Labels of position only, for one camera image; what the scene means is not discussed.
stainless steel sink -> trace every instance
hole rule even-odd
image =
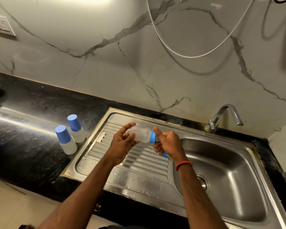
[[[286,213],[253,144],[113,108],[62,176],[83,181],[106,153],[112,136],[132,121],[179,135],[202,187],[229,228],[286,228]],[[112,170],[104,189],[186,217],[175,164],[156,154],[152,144],[133,147]]]

forearm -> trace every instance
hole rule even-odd
[[[93,213],[114,165],[102,159],[82,184],[38,227],[38,229],[84,229]]]
[[[190,165],[179,167],[184,204],[191,229],[227,229],[219,213],[201,187]]]

faucet spout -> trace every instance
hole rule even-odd
[[[238,126],[244,125],[236,108],[232,104],[225,104],[224,106],[220,108],[220,110],[216,113],[213,119],[209,120],[209,124],[205,127],[206,131],[212,132],[212,133],[216,132],[216,128],[218,126],[218,124],[216,123],[227,108],[229,108],[231,115],[233,116],[233,119],[235,121],[235,124]]]

marble backsplash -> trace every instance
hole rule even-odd
[[[196,56],[227,37],[250,0],[150,0],[177,52]],[[199,59],[172,56],[146,0],[0,0],[16,38],[0,34],[0,72],[269,137],[286,124],[286,4],[255,0],[238,30]]]

electrical outlet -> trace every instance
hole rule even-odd
[[[0,33],[16,36],[11,24],[6,17],[0,16]]]

